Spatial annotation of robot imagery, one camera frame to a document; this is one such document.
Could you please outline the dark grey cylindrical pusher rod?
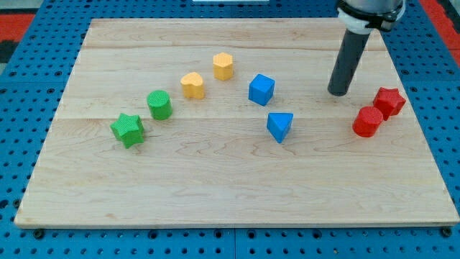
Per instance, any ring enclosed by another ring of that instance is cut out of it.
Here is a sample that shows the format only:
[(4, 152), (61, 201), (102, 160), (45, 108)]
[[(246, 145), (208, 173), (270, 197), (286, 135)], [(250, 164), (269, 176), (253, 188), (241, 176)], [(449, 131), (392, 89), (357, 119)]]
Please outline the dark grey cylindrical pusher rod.
[(369, 34), (361, 35), (346, 29), (328, 83), (330, 94), (334, 96), (347, 94), (368, 39)]

